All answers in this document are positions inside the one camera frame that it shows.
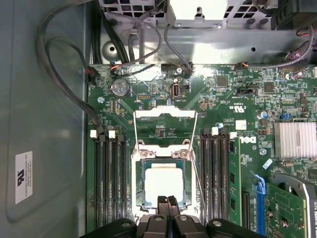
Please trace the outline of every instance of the ram slot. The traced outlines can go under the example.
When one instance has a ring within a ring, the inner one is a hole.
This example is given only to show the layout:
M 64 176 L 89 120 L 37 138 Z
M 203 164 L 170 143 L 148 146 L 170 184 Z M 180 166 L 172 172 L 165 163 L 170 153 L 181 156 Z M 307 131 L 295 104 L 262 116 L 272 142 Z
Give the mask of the ram slot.
M 221 148 L 219 139 L 211 140 L 211 197 L 213 200 L 213 218 L 222 219 L 222 205 L 221 205 L 221 190 L 220 190 L 220 180 L 221 180 Z
M 250 193 L 247 191 L 243 191 L 242 193 L 242 227 L 250 230 Z
M 103 170 L 105 172 L 104 176 L 104 220 L 105 223 L 108 224 L 112 222 L 111 220 L 111 212 L 112 212 L 112 205 L 111 205 L 111 148 L 109 142 L 104 142 L 104 167 Z
M 203 198 L 205 199 L 205 204 L 206 204 L 206 207 L 209 207 L 209 198 L 208 198 L 208 192 L 207 192 L 207 180 L 206 180 L 206 170 L 208 167 L 206 167 L 206 140 L 204 139 L 201 139 L 200 140 L 200 149 L 199 149 L 199 152 L 200 152 L 200 159 L 199 159 L 199 168 L 200 168 L 200 183 L 201 183 L 201 186 L 202 186 L 202 189 L 203 189 Z M 201 221 L 203 220 L 203 215 L 204 211 L 203 211 L 203 208 L 201 206 Z
M 96 228 L 100 228 L 105 225 L 105 208 L 104 208 L 104 153 L 105 153 L 105 144 L 104 142 L 95 143 L 95 216 L 96 216 Z
M 127 146 L 126 143 L 124 141 L 122 141 L 120 143 L 120 149 L 121 149 L 121 162 L 122 162 L 122 166 L 121 166 L 121 188 L 120 188 L 120 192 L 121 192 L 121 218 L 125 218 L 126 217 L 126 198 L 127 198 L 127 160 L 126 160 L 126 156 L 127 156 Z
M 229 140 L 220 139 L 220 189 L 221 189 L 221 213 L 222 219 L 229 220 Z
M 118 219 L 118 201 L 119 201 L 119 182 L 118 178 L 120 174 L 118 173 L 118 142 L 112 141 L 111 144 L 111 168 L 112 168 L 112 221 Z

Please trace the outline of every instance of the pcie slot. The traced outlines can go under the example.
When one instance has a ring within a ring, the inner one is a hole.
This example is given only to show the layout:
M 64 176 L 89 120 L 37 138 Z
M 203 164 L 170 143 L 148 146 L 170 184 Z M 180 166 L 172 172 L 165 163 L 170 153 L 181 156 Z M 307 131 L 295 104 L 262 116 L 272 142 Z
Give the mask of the pcie slot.
M 264 195 L 266 195 L 266 184 L 264 178 L 255 175 L 258 184 L 254 186 L 257 200 L 257 233 L 265 235 L 265 210 L 264 210 Z
M 247 191 L 243 191 L 242 193 L 242 227 L 250 230 L 250 193 Z

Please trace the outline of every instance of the capacitor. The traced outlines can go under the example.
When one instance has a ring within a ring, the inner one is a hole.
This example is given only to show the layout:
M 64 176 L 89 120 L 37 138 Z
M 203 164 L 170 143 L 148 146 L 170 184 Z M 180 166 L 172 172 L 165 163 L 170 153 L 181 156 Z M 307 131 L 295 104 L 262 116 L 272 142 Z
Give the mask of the capacitor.
M 216 123 L 216 127 L 218 127 L 219 129 L 223 128 L 223 123 L 217 122 Z
M 125 79 L 117 79 L 113 82 L 111 90 L 117 98 L 124 98 L 130 92 L 130 85 Z
M 296 80 L 296 79 L 301 78 L 303 75 L 304 75 L 304 73 L 301 72 L 301 71 L 299 71 L 299 72 L 293 73 L 292 76 L 291 76 L 291 78 L 292 78 L 293 80 Z
M 267 118 L 267 112 L 266 111 L 258 112 L 257 113 L 257 118 L 259 120 L 266 119 Z

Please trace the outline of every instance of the orange wire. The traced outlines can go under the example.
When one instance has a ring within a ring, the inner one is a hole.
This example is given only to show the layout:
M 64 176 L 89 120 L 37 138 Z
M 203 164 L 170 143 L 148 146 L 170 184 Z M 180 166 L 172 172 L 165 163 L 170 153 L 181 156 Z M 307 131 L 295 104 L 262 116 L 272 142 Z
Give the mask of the orange wire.
M 119 67 L 120 67 L 119 65 L 116 65 L 116 66 L 114 66 L 114 67 L 112 67 L 110 69 L 112 70 L 112 69 L 119 68 Z

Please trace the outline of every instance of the gray cable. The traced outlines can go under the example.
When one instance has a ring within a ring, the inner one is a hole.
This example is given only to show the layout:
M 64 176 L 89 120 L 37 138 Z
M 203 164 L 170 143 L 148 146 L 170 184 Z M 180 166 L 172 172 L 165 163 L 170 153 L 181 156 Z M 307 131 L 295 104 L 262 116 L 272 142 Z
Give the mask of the gray cable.
M 151 9 L 151 10 L 143 13 L 139 17 L 139 19 L 144 21 L 145 19 L 151 17 L 152 15 L 156 15 L 158 13 L 159 13 L 159 11 L 157 11 L 156 8 Z M 138 27 L 139 27 L 139 23 L 135 23 L 133 26 L 133 29 L 137 29 Z M 135 34 L 130 34 L 129 40 L 128 40 L 128 51 L 129 51 L 130 60 L 135 60 L 135 55 L 134 55 L 134 51 L 133 51 L 133 42 L 137 39 L 138 39 L 138 37 Z
M 98 118 L 98 114 L 93 110 L 93 108 L 82 101 L 80 98 L 78 98 L 71 89 L 65 84 L 65 82 L 62 80 L 58 72 L 56 71 L 49 54 L 49 46 L 53 41 L 50 41 L 48 44 L 48 47 L 46 47 L 45 43 L 45 34 L 46 29 L 50 21 L 60 12 L 73 7 L 77 6 L 86 2 L 89 2 L 91 0 L 73 0 L 68 1 L 66 4 L 62 6 L 57 6 L 53 9 L 51 9 L 41 20 L 39 23 L 39 26 L 37 28 L 37 35 L 36 35 L 36 49 L 38 54 L 38 59 L 42 63 L 44 69 L 46 70 L 49 77 L 52 79 L 54 84 L 76 105 L 78 105 L 85 113 L 87 113 L 91 118 L 93 124 L 96 126 L 96 130 L 98 134 L 104 133 L 104 128 Z
M 189 70 L 192 70 L 192 67 L 190 66 L 189 62 L 170 43 L 168 36 L 167 36 L 169 27 L 170 27 L 170 24 L 167 24 L 167 26 L 165 27 L 165 30 L 164 30 L 164 39 L 165 39 L 167 46 L 173 51 L 174 54 L 176 54 L 177 57 L 180 58 L 180 60 L 186 65 L 186 67 Z
M 159 31 L 157 30 L 156 27 L 154 27 L 151 24 L 149 24 L 147 22 L 144 22 L 144 21 L 142 21 L 142 20 L 140 20 L 138 18 L 134 18 L 132 16 L 126 16 L 126 15 L 122 15 L 122 14 L 114 13 L 114 12 L 108 12 L 107 14 L 112 15 L 112 16 L 116 16 L 116 17 L 123 17 L 123 18 L 129 19 L 129 20 L 132 20 L 134 22 L 140 23 L 141 25 L 145 25 L 145 26 L 147 26 L 149 28 L 152 28 L 155 31 L 155 33 L 158 35 L 158 46 L 157 46 L 157 48 L 154 51 L 146 54 L 145 56 L 143 56 L 143 57 L 141 57 L 139 59 L 131 60 L 128 63 L 120 64 L 120 67 L 124 67 L 124 66 L 128 66 L 128 65 L 132 65 L 132 64 L 138 63 L 138 62 L 140 62 L 142 60 L 145 60 L 146 58 L 154 55 L 156 52 L 159 51 L 159 49 L 160 49 L 160 47 L 162 45 L 162 37 L 160 36 L 160 33 L 159 33 Z
M 255 64 L 249 64 L 248 68 L 281 68 L 281 67 L 286 67 L 286 66 L 290 66 L 292 64 L 295 64 L 299 61 L 301 61 L 302 59 L 305 58 L 305 56 L 310 52 L 312 45 L 314 43 L 314 29 L 313 26 L 310 25 L 308 27 L 309 29 L 309 34 L 310 34 L 310 38 L 309 38 L 309 43 L 308 43 L 308 47 L 307 49 L 304 51 L 304 53 L 297 59 L 286 62 L 286 63 L 279 63 L 279 64 L 273 64 L 273 65 L 255 65 Z

